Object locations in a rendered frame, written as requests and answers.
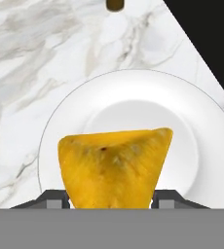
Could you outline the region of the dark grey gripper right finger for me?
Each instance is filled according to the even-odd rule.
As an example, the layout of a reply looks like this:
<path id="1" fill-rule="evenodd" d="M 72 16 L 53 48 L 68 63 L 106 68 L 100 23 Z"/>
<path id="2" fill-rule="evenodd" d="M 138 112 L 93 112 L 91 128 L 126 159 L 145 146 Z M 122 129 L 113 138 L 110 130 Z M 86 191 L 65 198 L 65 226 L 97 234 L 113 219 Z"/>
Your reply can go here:
<path id="1" fill-rule="evenodd" d="M 152 209 L 206 209 L 194 201 L 183 198 L 176 190 L 156 190 L 153 194 Z"/>

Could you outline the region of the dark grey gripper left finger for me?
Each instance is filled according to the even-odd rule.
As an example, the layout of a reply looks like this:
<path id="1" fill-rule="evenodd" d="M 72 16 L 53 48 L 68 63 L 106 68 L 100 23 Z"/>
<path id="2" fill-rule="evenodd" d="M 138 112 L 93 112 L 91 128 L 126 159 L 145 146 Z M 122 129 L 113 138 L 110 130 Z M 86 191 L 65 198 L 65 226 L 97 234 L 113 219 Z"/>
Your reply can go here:
<path id="1" fill-rule="evenodd" d="M 14 209 L 69 209 L 69 197 L 65 190 L 46 190 L 36 199 L 14 206 Z"/>

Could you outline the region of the yellow cheese wedge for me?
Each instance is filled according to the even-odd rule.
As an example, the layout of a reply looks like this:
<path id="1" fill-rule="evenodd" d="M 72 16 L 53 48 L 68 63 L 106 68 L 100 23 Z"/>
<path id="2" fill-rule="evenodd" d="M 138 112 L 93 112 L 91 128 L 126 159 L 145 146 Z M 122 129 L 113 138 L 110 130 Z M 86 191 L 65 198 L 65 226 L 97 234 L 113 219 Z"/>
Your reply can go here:
<path id="1" fill-rule="evenodd" d="M 172 130 L 166 127 L 60 139 L 59 167 L 73 206 L 147 209 L 171 139 Z"/>

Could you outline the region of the white round plate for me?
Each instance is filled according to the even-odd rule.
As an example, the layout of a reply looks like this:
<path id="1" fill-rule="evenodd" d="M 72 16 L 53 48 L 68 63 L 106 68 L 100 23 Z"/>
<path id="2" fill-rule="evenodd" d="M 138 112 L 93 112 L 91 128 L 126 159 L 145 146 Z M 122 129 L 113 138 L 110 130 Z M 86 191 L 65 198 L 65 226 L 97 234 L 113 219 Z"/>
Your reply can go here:
<path id="1" fill-rule="evenodd" d="M 173 131 L 158 189 L 224 208 L 224 111 L 198 87 L 152 70 L 103 74 L 63 98 L 41 139 L 40 189 L 63 187 L 57 160 L 60 138 L 158 127 Z"/>

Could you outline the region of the brown cylindrical object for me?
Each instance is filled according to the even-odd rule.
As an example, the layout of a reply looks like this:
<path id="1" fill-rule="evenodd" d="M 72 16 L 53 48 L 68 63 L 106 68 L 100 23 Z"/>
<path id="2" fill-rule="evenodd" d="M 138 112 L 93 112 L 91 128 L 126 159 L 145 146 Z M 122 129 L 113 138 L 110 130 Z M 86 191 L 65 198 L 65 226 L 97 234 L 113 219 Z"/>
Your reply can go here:
<path id="1" fill-rule="evenodd" d="M 106 8 L 110 12 L 119 12 L 124 9 L 125 0 L 106 0 Z"/>

